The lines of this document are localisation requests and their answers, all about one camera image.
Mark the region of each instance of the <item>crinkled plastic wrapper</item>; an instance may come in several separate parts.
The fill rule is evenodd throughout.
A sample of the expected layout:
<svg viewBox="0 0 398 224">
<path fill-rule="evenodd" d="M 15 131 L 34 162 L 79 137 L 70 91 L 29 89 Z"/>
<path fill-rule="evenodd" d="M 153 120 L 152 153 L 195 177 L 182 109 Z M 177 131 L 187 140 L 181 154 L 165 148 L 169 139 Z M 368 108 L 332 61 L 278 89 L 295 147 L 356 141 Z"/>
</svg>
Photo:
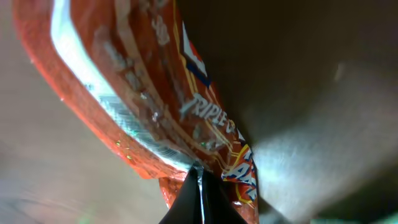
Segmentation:
<svg viewBox="0 0 398 224">
<path fill-rule="evenodd" d="M 230 182 L 258 223 L 252 152 L 219 103 L 172 0 L 14 0 L 22 42 L 49 85 L 171 206 L 194 162 Z"/>
</svg>

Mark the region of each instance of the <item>blurry background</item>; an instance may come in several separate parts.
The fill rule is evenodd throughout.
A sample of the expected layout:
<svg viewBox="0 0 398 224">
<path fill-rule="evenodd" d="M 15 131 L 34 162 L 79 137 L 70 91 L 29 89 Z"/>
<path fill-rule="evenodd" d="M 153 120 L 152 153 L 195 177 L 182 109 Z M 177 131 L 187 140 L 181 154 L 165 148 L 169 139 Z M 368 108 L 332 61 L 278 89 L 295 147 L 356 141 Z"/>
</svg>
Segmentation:
<svg viewBox="0 0 398 224">
<path fill-rule="evenodd" d="M 0 1 L 0 223 L 158 223 L 157 180 L 142 180 L 59 100 Z"/>
<path fill-rule="evenodd" d="M 167 211 L 157 181 L 139 179 L 55 96 L 1 4 L 0 223 L 157 223 Z M 397 1 L 180 7 L 254 150 L 264 223 L 398 211 Z"/>
</svg>

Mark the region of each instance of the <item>red chip bag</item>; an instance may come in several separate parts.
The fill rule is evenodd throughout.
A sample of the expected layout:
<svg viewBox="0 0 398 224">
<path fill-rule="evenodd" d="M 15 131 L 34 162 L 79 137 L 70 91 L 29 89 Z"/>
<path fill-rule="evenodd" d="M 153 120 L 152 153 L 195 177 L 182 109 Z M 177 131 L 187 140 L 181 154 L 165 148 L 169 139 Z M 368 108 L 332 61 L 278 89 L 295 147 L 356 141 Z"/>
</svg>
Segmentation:
<svg viewBox="0 0 398 224">
<path fill-rule="evenodd" d="M 22 42 L 50 86 L 168 206 L 197 161 L 232 182 L 258 223 L 252 152 L 220 105 L 175 1 L 14 0 Z"/>
</svg>

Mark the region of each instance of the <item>red packaging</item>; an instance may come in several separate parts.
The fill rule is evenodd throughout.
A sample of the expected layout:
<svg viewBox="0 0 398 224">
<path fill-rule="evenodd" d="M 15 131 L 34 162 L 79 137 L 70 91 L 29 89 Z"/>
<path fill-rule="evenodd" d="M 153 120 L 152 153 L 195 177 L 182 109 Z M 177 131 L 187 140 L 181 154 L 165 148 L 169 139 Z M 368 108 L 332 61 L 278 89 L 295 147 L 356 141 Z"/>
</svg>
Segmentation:
<svg viewBox="0 0 398 224">
<path fill-rule="evenodd" d="M 14 1 L 22 42 L 49 85 L 171 206 L 198 161 L 234 183 L 258 223 L 252 153 L 219 103 L 175 1 Z"/>
</svg>

